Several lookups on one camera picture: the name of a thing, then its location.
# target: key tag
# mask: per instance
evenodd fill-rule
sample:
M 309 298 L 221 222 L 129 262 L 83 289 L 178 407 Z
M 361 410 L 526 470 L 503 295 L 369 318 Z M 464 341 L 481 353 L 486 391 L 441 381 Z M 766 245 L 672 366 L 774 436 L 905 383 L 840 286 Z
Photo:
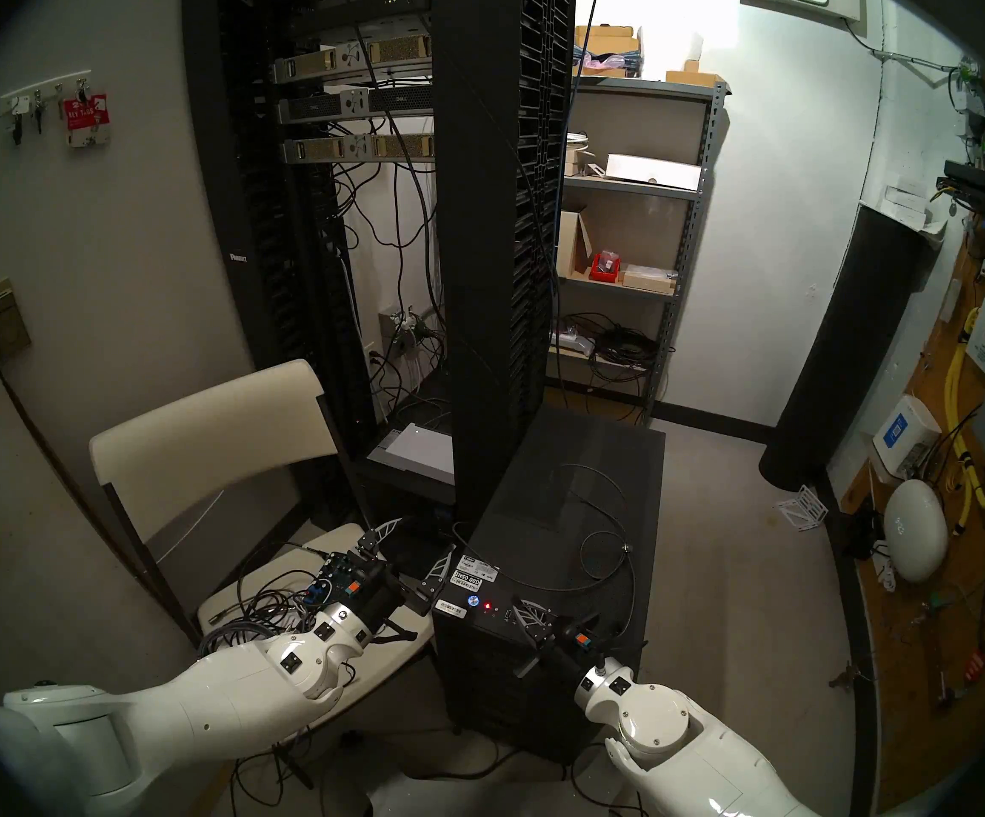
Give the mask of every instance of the key tag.
M 98 146 L 110 142 L 110 112 L 107 94 L 89 92 L 86 78 L 76 83 L 76 95 L 62 103 L 69 145 L 73 148 Z

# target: white wall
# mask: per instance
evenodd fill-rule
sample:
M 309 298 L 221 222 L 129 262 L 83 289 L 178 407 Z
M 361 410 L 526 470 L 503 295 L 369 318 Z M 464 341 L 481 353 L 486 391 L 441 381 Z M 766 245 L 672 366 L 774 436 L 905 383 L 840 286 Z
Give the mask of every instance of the white wall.
M 882 38 L 871 37 L 869 42 L 881 47 Z M 941 64 L 957 63 L 962 54 L 954 43 L 889 0 L 885 0 L 885 49 Z M 920 66 L 885 62 L 878 133 L 862 192 L 868 204 L 879 203 L 885 176 L 890 172 L 916 177 L 934 189 L 944 160 L 965 162 L 965 145 L 956 136 L 964 133 L 964 117 L 951 108 L 946 77 L 943 72 Z M 867 435 L 878 431 L 904 393 L 953 274 L 967 213 L 959 210 L 950 218 L 945 198 L 936 200 L 931 212 L 934 220 L 948 220 L 947 234 L 925 285 L 908 301 L 875 382 L 829 464 L 829 477 L 838 497 L 848 491 L 867 459 Z
M 878 0 L 868 25 L 879 29 Z M 585 24 L 590 0 L 576 0 Z M 867 168 L 878 61 L 840 27 L 739 0 L 598 0 L 642 26 L 644 78 L 682 66 L 731 85 L 704 235 L 661 400 L 776 424 L 829 303 Z
M 109 146 L 68 149 L 51 109 L 15 147 L 0 120 L 0 280 L 34 343 L 6 373 L 114 526 L 88 439 L 253 366 L 197 165 L 180 0 L 29 0 L 0 36 L 0 96 L 80 69 L 109 94 Z M 168 560 L 180 595 L 208 593 L 295 501 L 285 471 L 226 492 Z
M 397 129 L 403 134 L 413 134 L 434 131 L 434 120 L 432 117 L 395 117 Z M 348 123 L 350 128 L 356 132 L 366 132 L 366 123 Z M 389 125 L 380 126 L 380 133 L 387 132 Z M 428 163 L 414 163 L 417 170 L 417 181 L 424 193 L 425 208 L 432 213 L 436 207 L 436 176 L 433 174 L 420 174 L 423 170 L 434 169 Z M 394 224 L 394 175 L 397 172 L 397 202 L 399 203 L 399 222 L 401 226 L 401 242 L 408 242 L 414 239 L 412 245 L 403 249 L 403 255 L 399 260 L 397 248 L 391 243 L 399 241 L 397 227 Z M 380 311 L 397 308 L 399 306 L 399 287 L 397 278 L 401 272 L 401 300 L 405 309 L 413 308 L 415 314 L 420 315 L 428 311 L 431 307 L 428 294 L 427 280 L 425 277 L 425 236 L 424 233 L 417 233 L 420 226 L 424 223 L 424 215 L 420 212 L 420 198 L 417 195 L 413 176 L 407 169 L 400 165 L 383 165 L 378 175 L 375 175 L 375 167 L 364 166 L 352 172 L 352 180 L 360 186 L 363 182 L 368 183 L 360 187 L 360 192 L 356 199 L 360 210 L 364 212 L 367 219 L 375 226 L 375 234 L 372 234 L 368 221 L 352 207 L 344 216 L 344 221 L 353 232 L 348 234 L 348 243 L 352 245 L 348 250 L 350 262 L 353 268 L 353 283 L 356 288 L 356 307 L 360 314 L 360 331 L 365 352 L 375 349 L 380 354 L 385 350 L 382 332 L 379 327 Z M 341 177 L 341 181 L 348 185 L 348 178 Z M 348 191 L 341 187 L 340 197 L 343 200 Z M 432 218 L 431 238 L 429 240 L 429 267 L 434 286 L 438 285 L 439 270 L 436 255 L 436 220 Z M 385 245 L 376 242 L 376 237 Z M 428 325 L 434 327 L 434 319 L 428 319 Z M 402 375 L 402 385 L 407 388 L 416 386 L 420 379 L 428 374 L 431 368 L 432 357 L 429 351 L 422 350 L 420 358 L 417 360 L 413 352 L 407 355 L 409 363 L 402 358 L 395 358 L 394 365 Z M 376 387 L 383 385 L 393 387 L 397 384 L 397 376 L 391 369 L 387 369 L 383 374 L 376 374 L 378 368 L 370 366 L 372 379 L 375 380 Z M 393 401 L 393 393 L 381 393 L 377 397 L 380 412 L 385 406 Z

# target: wall plate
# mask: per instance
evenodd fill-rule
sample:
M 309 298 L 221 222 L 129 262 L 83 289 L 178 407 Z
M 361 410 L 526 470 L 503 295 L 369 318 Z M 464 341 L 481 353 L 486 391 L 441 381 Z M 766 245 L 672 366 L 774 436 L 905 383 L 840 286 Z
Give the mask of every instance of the wall plate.
M 16 105 L 16 101 L 21 96 L 28 96 L 31 98 L 31 107 L 33 108 L 36 90 L 38 90 L 38 98 L 41 101 L 44 101 L 47 105 L 54 105 L 55 107 L 58 107 L 59 98 L 71 99 L 76 95 L 76 83 L 81 79 L 87 80 L 89 85 L 88 96 L 90 96 L 95 91 L 94 88 L 90 88 L 90 85 L 92 84 L 91 71 L 80 70 L 80 72 L 59 75 L 54 78 L 46 78 L 40 82 L 35 82 L 35 84 L 28 84 L 25 87 L 12 90 L 10 93 L 3 94 L 0 98 L 0 114 L 11 113 L 12 109 Z

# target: white chair backrest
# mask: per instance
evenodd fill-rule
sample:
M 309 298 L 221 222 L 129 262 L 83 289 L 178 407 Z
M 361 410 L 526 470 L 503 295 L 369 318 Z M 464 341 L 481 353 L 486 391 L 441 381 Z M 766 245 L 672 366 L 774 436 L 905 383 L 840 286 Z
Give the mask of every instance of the white chair backrest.
M 256 371 L 105 430 L 91 440 L 91 464 L 147 541 L 212 492 L 337 453 L 321 393 L 306 360 Z

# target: dell server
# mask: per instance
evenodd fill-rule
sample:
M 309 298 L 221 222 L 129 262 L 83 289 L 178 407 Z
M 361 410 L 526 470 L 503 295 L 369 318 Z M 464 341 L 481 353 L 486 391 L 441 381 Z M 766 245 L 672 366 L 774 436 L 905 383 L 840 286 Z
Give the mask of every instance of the dell server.
M 285 140 L 281 145 L 281 158 L 285 163 L 427 163 L 436 159 L 436 136 L 402 134 L 398 138 L 385 134 L 351 134 Z
M 354 87 L 340 93 L 323 93 L 296 99 L 281 99 L 277 121 L 281 125 L 385 117 L 430 117 L 431 85 L 409 87 Z
M 431 69 L 431 37 L 408 35 L 387 40 L 372 40 L 362 45 L 359 41 L 343 43 L 317 52 L 298 54 L 294 58 L 279 58 L 270 69 L 273 83 L 290 84 L 321 78 L 368 78 L 370 70 L 376 76 L 386 77 L 400 66 L 427 66 Z

